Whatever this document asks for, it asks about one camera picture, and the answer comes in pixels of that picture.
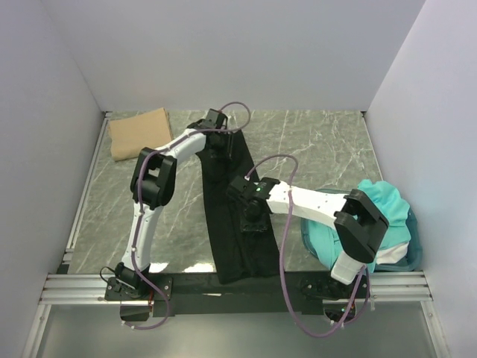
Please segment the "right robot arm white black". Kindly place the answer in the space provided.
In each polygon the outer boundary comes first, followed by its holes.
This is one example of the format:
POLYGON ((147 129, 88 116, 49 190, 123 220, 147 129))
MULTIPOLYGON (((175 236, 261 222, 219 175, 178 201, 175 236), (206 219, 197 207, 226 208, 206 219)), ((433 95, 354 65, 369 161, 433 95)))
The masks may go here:
POLYGON ((228 195, 244 205, 245 229, 254 230, 264 214, 292 214, 337 231, 343 248, 331 276, 329 293, 342 298, 353 289, 361 267, 374 261, 389 222, 361 190, 333 194, 291 186, 284 181, 263 178, 255 183, 237 177, 228 195))

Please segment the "black t-shirt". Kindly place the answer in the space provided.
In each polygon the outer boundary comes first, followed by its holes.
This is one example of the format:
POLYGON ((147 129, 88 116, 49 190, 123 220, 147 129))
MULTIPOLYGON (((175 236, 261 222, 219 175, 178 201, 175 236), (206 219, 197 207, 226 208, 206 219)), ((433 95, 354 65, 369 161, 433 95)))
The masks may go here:
POLYGON ((242 206, 227 195, 233 179, 244 177, 254 166, 244 134, 241 131, 232 134, 230 159, 216 157, 209 148, 197 156, 209 244, 219 283, 278 275, 279 249, 270 217, 265 217, 266 230, 243 232, 240 228, 242 206))

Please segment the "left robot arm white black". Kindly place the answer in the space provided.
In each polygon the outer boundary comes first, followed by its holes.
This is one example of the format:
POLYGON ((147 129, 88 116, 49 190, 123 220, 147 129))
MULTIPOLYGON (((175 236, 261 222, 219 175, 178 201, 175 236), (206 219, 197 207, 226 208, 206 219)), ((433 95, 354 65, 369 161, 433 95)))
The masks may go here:
POLYGON ((133 223, 127 249, 115 268, 116 280, 129 298, 139 300, 148 293, 152 241, 159 216, 174 194, 177 167, 204 149, 228 158, 232 142, 230 131, 190 128, 166 145, 141 150, 130 183, 133 223))

